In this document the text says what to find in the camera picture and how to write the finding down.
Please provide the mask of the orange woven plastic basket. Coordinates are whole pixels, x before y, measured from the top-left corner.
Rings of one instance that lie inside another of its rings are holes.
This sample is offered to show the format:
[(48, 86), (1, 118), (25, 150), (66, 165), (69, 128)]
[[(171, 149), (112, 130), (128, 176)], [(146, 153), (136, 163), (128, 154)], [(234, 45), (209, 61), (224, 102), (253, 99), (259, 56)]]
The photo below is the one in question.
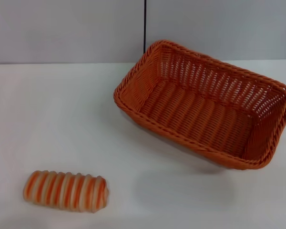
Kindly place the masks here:
[(285, 84), (165, 40), (113, 97), (140, 126), (239, 170), (268, 165), (286, 125)]

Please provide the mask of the orange white striped bread roll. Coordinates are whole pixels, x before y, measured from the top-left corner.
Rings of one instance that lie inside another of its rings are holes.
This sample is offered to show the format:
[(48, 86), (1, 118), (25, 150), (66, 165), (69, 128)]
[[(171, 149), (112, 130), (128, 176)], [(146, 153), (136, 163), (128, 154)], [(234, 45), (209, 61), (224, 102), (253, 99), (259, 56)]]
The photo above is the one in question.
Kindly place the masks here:
[(109, 189), (102, 176), (37, 170), (27, 179), (23, 198), (39, 206), (95, 213), (107, 206)]

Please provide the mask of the black vertical wall seam strip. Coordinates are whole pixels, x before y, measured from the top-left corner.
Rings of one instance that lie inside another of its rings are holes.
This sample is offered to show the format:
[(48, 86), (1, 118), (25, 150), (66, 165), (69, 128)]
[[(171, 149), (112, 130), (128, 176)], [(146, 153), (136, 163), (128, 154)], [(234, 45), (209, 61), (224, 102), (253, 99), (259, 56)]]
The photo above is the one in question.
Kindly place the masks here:
[(146, 52), (146, 31), (147, 31), (147, 0), (144, 1), (144, 9), (143, 9), (143, 53)]

